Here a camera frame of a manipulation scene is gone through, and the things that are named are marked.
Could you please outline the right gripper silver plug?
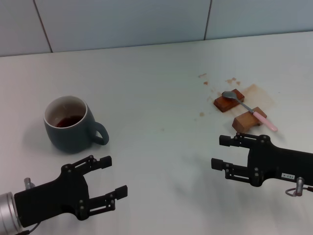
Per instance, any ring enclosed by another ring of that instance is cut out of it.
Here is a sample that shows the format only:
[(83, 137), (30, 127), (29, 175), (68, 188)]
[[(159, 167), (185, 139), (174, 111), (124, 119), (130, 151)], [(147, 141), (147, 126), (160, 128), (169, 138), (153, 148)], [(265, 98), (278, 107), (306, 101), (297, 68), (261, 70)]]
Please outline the right gripper silver plug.
[(304, 187), (304, 179), (302, 177), (298, 177), (296, 179), (295, 196), (302, 196), (303, 187)]

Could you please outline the pink handled metal spoon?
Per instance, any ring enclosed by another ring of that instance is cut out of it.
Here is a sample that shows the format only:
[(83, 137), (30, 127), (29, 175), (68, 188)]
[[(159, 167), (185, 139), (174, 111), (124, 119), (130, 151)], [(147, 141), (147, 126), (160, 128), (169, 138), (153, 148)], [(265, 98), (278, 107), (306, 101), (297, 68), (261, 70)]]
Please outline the pink handled metal spoon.
[(222, 93), (222, 96), (224, 98), (229, 98), (229, 99), (234, 99), (236, 100), (239, 104), (241, 104), (243, 107), (245, 107), (250, 113), (252, 113), (262, 124), (264, 124), (268, 129), (270, 129), (273, 132), (277, 132), (278, 128), (272, 124), (268, 119), (266, 119), (264, 116), (262, 116), (260, 113), (257, 111), (252, 110), (248, 106), (246, 106), (244, 103), (242, 103), (238, 98), (236, 93), (232, 91), (224, 91)]

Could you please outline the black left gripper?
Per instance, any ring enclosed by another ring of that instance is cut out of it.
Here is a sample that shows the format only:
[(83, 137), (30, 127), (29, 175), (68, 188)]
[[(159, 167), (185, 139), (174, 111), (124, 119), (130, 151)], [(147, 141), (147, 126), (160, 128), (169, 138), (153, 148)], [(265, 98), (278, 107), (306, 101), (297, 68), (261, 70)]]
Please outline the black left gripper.
[(115, 210), (117, 200), (128, 196), (126, 185), (102, 196), (89, 199), (89, 189), (84, 175), (112, 166), (111, 156), (97, 160), (90, 155), (61, 169), (59, 177), (18, 192), (14, 195), (18, 218), (28, 227), (63, 213), (70, 213), (80, 221), (90, 216)]

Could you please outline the light brown wooden block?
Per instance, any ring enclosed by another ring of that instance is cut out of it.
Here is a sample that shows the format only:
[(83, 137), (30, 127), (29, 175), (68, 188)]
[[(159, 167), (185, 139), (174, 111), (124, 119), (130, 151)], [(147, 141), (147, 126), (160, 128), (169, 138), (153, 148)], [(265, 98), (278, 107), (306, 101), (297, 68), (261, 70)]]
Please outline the light brown wooden block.
[(260, 125), (260, 120), (249, 111), (235, 117), (232, 123), (232, 127), (239, 133), (247, 133), (252, 127)]

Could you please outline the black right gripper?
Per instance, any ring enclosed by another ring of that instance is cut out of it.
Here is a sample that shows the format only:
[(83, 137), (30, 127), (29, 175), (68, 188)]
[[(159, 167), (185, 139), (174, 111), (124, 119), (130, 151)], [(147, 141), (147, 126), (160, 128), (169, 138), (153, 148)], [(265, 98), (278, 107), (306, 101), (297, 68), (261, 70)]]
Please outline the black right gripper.
[(296, 182), (313, 186), (313, 154), (274, 146), (267, 135), (237, 133), (234, 137), (220, 135), (219, 145), (248, 148), (247, 166), (211, 159), (211, 168), (224, 171), (228, 180), (260, 187), (267, 179)]

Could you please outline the dark brown wooden block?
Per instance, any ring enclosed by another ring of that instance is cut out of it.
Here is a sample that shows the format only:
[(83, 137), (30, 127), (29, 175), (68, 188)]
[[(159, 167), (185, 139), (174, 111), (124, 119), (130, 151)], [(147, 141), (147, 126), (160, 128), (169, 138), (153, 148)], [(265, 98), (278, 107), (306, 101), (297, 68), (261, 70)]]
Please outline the dark brown wooden block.
[[(244, 101), (245, 96), (240, 91), (238, 91), (237, 89), (233, 89), (232, 92), (234, 92), (236, 94), (237, 98), (241, 102)], [(234, 100), (234, 99), (231, 99), (231, 98), (225, 98), (221, 95), (214, 100), (213, 104), (216, 106), (216, 108), (218, 110), (220, 110), (222, 113), (224, 113), (224, 112), (238, 106), (239, 102)]]

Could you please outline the grey ceramic cup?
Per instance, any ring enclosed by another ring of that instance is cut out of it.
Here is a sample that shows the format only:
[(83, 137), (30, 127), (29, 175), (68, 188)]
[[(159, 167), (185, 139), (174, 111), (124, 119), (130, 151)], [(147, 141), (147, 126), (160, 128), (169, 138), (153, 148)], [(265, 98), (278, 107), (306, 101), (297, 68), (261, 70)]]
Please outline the grey ceramic cup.
[(95, 121), (87, 103), (72, 95), (52, 101), (44, 112), (44, 123), (52, 144), (65, 153), (78, 153), (94, 143), (109, 142), (106, 128)]

